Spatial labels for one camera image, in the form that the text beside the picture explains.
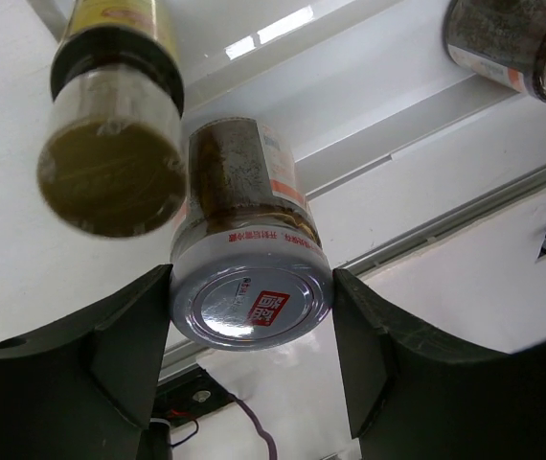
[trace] silver lid top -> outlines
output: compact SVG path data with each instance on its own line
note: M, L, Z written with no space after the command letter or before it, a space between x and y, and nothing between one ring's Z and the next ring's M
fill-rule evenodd
M171 319L187 338L212 348L281 345L311 331L332 303L322 250L285 227L218 233L172 262Z

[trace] bottle cap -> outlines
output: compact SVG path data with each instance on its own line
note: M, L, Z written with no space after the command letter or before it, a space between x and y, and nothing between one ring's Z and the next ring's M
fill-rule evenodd
M171 98L128 67L71 80L57 96L39 157L39 189L64 221L106 237L152 231L186 193L180 117Z
M282 226L247 226L200 240L172 260L171 320L221 350L261 350L315 328L332 305L322 250Z

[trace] bottle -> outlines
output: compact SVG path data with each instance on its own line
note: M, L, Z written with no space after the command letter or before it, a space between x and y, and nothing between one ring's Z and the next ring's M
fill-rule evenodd
M459 65L546 103L546 0L454 0L445 39Z
M316 327L332 275L289 148L232 118L189 143L189 190L173 220L171 320L212 348L259 350Z
M139 236L185 197L184 89L157 0L77 0L51 73L55 100L39 190L92 235Z

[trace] jar label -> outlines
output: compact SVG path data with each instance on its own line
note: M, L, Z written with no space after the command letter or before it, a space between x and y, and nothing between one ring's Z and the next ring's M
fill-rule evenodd
M274 196L300 206L310 215L307 199L297 190L294 156L290 149L268 126L258 123L258 132L261 136L266 170L271 181L271 192Z
M510 69L504 65L498 64L490 59L475 55L469 51L456 46L447 45L450 55L454 61L473 72L486 77L487 79L497 81L519 93L527 93L524 75L517 70Z
M64 40L86 29L118 25L147 35L177 62L171 15L159 0L78 0Z

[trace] white label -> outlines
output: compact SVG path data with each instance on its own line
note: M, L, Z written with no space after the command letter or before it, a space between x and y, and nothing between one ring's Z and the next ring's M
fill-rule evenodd
M277 134L267 126L258 124L266 170L274 196L287 199L307 211L305 196L297 190L294 156Z
M519 93L528 92L526 85L524 84L524 75L517 70L510 69L509 67L498 64L485 57L474 55L469 51L452 45L447 45L447 49L458 65L471 69L473 72L480 74L487 79L504 84L511 89L515 89Z

